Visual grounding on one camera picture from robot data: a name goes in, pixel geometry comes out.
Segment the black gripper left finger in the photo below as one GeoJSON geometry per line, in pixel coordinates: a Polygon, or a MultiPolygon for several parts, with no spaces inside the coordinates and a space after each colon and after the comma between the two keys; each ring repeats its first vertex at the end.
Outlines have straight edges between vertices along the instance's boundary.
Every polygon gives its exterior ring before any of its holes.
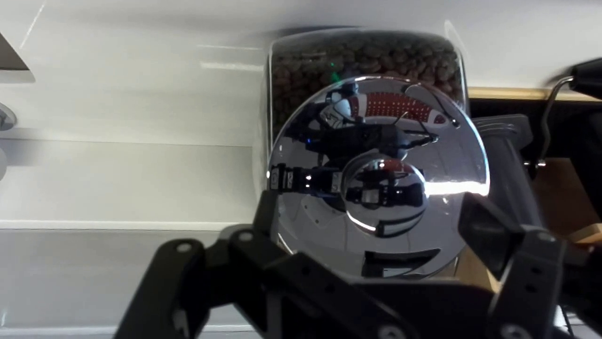
{"type": "Polygon", "coordinates": [[[215,245],[174,239],[159,247],[116,339],[198,339],[223,305],[264,339],[403,339],[402,318],[313,258],[270,239],[275,192],[264,192],[249,226],[215,245]]]}

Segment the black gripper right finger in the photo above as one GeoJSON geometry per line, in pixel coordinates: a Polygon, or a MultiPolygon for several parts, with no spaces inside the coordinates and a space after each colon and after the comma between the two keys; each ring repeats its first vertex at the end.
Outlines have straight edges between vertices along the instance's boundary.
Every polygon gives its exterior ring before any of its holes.
{"type": "Polygon", "coordinates": [[[460,233],[501,281],[488,311],[490,339],[571,339],[556,328],[560,307],[602,333],[602,250],[546,228],[514,222],[490,198],[464,198],[460,233]]]}

